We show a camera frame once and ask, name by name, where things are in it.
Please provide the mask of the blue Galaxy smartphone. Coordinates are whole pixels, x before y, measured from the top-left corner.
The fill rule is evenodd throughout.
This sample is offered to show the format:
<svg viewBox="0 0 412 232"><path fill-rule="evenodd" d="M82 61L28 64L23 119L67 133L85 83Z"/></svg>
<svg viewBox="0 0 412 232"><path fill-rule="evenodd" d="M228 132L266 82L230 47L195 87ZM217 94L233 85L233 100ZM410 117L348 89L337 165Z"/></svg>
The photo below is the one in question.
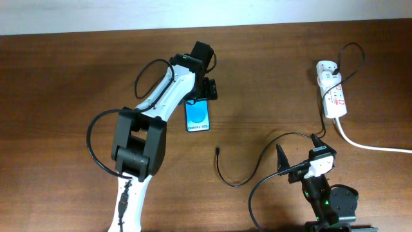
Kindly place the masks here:
<svg viewBox="0 0 412 232"><path fill-rule="evenodd" d="M185 103L185 115L188 132L210 130L208 101L189 101Z"/></svg>

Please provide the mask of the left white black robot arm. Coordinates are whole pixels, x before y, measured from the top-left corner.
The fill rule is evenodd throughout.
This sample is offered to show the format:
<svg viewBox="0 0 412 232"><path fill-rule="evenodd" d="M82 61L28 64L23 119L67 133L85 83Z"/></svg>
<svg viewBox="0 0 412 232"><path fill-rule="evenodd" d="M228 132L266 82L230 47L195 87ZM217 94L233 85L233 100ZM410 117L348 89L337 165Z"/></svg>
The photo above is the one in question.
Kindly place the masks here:
<svg viewBox="0 0 412 232"><path fill-rule="evenodd" d="M182 101L215 100L216 83L206 77L215 57L201 41L191 53L176 54L156 89L136 108L119 113L111 158L118 175L118 193L110 231L141 231L145 193L165 156L167 121Z"/></svg>

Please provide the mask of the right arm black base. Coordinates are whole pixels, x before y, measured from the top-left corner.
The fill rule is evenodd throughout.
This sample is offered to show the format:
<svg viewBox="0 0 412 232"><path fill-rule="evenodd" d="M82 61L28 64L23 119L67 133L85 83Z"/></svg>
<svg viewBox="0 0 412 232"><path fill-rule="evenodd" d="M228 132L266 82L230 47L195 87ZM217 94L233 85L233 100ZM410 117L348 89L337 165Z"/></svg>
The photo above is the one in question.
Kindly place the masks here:
<svg viewBox="0 0 412 232"><path fill-rule="evenodd" d="M355 211L359 192L349 186L335 184L326 190L314 187L307 192L305 199L311 204L316 221L306 222L304 231L309 232L378 232L373 226L354 226Z"/></svg>

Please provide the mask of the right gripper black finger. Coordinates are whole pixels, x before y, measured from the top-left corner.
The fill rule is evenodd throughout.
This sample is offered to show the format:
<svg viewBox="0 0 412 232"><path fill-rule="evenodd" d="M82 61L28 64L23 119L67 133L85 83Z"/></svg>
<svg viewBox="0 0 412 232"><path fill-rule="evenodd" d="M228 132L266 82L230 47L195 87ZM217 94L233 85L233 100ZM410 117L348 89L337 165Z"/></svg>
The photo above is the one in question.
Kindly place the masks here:
<svg viewBox="0 0 412 232"><path fill-rule="evenodd" d="M290 164L280 144L276 144L276 152L277 152L277 171L280 174L289 174Z"/></svg>
<svg viewBox="0 0 412 232"><path fill-rule="evenodd" d="M326 148L326 144L316 134L311 134L310 138L315 150L324 150Z"/></svg>

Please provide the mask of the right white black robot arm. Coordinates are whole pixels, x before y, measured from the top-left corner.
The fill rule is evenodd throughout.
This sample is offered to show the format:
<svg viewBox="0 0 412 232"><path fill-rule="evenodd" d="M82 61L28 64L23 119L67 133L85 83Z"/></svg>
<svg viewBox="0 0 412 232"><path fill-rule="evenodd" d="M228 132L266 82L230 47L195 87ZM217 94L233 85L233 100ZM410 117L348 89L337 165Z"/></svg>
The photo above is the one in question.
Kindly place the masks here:
<svg viewBox="0 0 412 232"><path fill-rule="evenodd" d="M288 182L300 182L305 199L318 218L318 228L332 226L339 217L332 209L331 190L325 174L334 167L333 161L337 152L324 143L318 136L310 136L314 148L308 153L308 159L295 166L289 165L288 159L280 144L276 145L277 170L288 176Z"/></svg>

